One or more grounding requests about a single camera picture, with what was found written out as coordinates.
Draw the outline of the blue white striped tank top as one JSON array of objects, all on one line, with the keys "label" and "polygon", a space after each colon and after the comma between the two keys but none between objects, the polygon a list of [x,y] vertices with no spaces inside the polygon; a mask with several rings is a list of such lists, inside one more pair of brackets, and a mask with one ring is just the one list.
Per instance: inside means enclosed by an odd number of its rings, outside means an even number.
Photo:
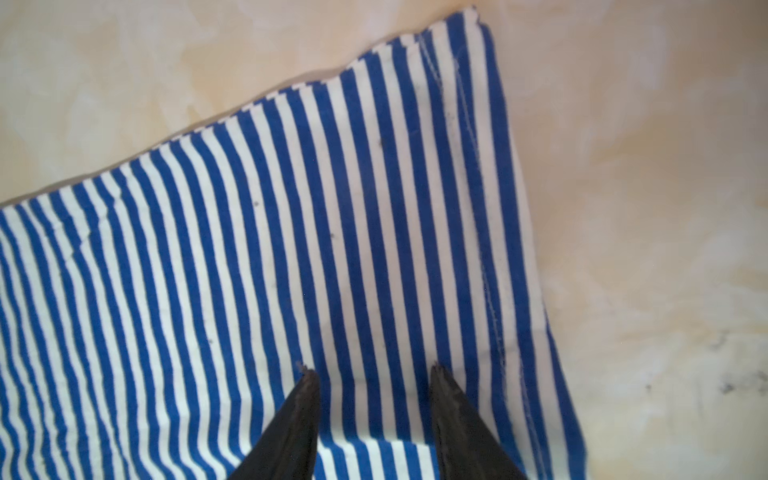
[{"label": "blue white striped tank top", "polygon": [[432,365],[584,479],[492,34],[468,8],[1,211],[1,475],[223,479],[299,369],[320,479],[433,479]]}]

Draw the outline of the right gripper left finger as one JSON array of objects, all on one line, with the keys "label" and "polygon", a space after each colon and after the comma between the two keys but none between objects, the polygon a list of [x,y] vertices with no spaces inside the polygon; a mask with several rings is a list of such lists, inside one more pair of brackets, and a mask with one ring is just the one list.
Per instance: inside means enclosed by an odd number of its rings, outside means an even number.
[{"label": "right gripper left finger", "polygon": [[298,383],[229,479],[311,479],[320,410],[318,374],[303,367]]}]

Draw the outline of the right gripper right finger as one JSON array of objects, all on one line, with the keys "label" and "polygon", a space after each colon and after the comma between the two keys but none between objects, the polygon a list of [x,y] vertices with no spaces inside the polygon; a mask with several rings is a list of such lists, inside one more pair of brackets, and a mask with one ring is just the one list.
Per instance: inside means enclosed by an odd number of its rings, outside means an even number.
[{"label": "right gripper right finger", "polygon": [[492,435],[451,372],[439,364],[431,368],[429,401],[441,479],[525,477]]}]

